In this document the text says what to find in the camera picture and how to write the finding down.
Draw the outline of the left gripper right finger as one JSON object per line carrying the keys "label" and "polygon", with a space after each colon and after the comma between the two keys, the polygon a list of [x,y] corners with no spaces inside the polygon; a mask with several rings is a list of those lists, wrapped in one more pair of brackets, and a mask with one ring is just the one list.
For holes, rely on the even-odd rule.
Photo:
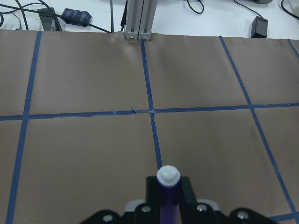
{"label": "left gripper right finger", "polygon": [[193,224],[196,196],[188,177],[181,177],[179,187],[179,211],[183,224]]}

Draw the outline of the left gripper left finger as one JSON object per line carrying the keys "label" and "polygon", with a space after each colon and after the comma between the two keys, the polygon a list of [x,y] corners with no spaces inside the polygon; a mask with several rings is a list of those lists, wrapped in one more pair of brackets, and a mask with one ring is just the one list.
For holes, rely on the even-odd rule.
{"label": "left gripper left finger", "polygon": [[146,178],[146,204],[150,207],[152,224],[160,223],[160,188],[155,176]]}

